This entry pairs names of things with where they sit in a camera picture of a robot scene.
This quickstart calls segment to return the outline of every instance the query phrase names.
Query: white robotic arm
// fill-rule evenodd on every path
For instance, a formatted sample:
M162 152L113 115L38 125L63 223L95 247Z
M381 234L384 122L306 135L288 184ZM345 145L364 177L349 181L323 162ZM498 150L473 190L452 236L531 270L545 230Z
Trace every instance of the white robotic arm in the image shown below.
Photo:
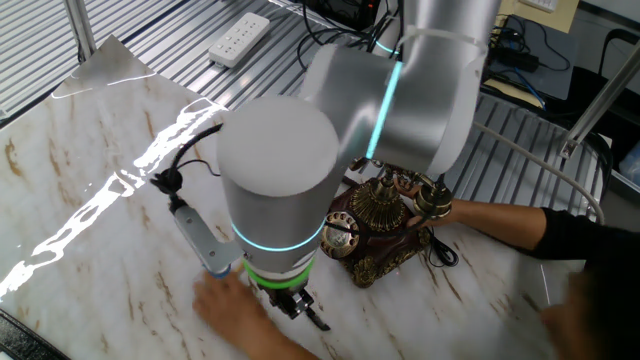
M498 5L404 0L404 63L326 45L300 98L255 99L228 117L217 158L242 251L225 254L243 252L250 276L292 318L303 311L313 318L304 286L317 235L354 158L441 174L458 157ZM194 245L201 235L184 224L194 217L178 219L189 209L174 214L196 252L207 254L211 244ZM232 260L209 270L224 274L228 267L220 265Z

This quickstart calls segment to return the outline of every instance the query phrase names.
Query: marble table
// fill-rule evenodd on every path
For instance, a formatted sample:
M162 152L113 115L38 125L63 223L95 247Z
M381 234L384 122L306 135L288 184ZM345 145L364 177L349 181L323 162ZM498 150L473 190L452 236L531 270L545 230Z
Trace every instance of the marble table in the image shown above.
M0 130L0 308L73 359L244 358L192 311L202 267L148 183L225 111L109 38ZM215 168L215 141L185 159ZM201 164L182 174L181 195L216 236L233 240L219 179ZM540 307L561 301L566 274L582 263L540 262L464 226L436 235L460 254L458 266L415 256L364 290L318 253L308 291L330 332L256 295L286 335L322 359L549 358L522 295Z

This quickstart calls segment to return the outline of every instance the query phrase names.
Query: black sleeve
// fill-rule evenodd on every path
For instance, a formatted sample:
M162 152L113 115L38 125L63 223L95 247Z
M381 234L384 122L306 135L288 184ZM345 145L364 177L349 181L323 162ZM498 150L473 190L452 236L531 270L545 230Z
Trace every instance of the black sleeve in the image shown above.
M547 229L530 255L548 260L593 260L616 243L640 239L639 234L602 226L586 216L573 216L567 211L542 209Z

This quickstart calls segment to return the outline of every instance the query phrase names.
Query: metal grate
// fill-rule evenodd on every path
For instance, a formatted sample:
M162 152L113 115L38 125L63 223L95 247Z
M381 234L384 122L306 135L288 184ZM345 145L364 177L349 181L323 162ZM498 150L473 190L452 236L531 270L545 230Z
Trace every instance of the metal grate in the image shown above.
M37 3L12 1L0 5L3 24L0 31L4 34L8 29L15 30L10 39L1 37L0 47L4 49L8 43L23 50L0 55L3 60L0 69L12 70L8 74L1 72L0 86L6 89L13 88L11 84L18 84L20 89L11 96L0 91L0 104L9 113L56 85L76 66L75 42L64 7L61 3L44 6ZM278 5L266 0L190 1L143 28L143 23L149 23L154 15L174 3L95 0L87 2L87 9L98 42L111 32L122 40L142 28L126 44L138 58L163 76L220 105L235 109L245 101L264 95L297 94L304 72L297 61L296 47L307 34L301 16L286 10L272 13ZM212 65L207 49L246 12L272 13L269 15L271 30L237 67L226 69ZM22 24L16 20L21 17L36 19L30 21L40 19L41 23L35 29L14 29L5 25L5 19L11 20L13 26ZM314 30L322 29L317 23L311 26ZM53 52L45 51L45 48L60 48L56 54L62 53L66 60L52 61ZM312 41L307 42L301 51L302 61L309 63L318 48ZM34 53L39 62L27 56L28 51ZM14 65L7 66L5 58ZM31 61L21 65L19 59L24 58ZM514 140L576 179L596 198L600 197L601 165L588 145L581 146L571 160L557 156L559 142L566 133L564 129L516 105L484 94L479 98L475 121ZM588 212L586 201L568 184L475 128L462 154L447 173L446 182L461 199L548 206L569 209L574 214Z
M246 12L266 15L278 5L266 0L190 2L151 26L129 49L163 76L230 109L268 94L297 93L303 79L296 47L307 34L302 17L282 10L269 15L271 30L233 69L211 65L207 49ZM313 23L314 30L322 25ZM302 48L308 63L318 45Z
M86 5L99 45L111 34L124 39L176 3L93 0ZM0 123L57 86L77 66L62 1L0 4Z

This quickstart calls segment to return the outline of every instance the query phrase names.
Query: human hand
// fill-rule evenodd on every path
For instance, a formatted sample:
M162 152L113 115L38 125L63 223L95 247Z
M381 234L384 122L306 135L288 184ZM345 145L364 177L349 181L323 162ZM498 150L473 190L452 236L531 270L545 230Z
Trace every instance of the human hand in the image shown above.
M204 272L193 287L196 313L218 335L249 357L257 358L253 355L285 338L236 273L218 280Z
M396 185L396 189L398 190L398 193L408 198L413 198L418 193L418 191L420 191L420 189L422 188L422 185L414 185L411 189L407 189L408 183L404 178L395 178L393 181ZM457 200L457 199L451 200L451 212L449 213L449 215L437 220L425 221L422 225L420 225L420 228L430 227L430 226L438 227L438 226L447 225L447 224L460 221L459 208L463 207L464 203L465 202L462 200ZM414 226L421 220L422 220L422 216L412 217L407 222L407 227Z

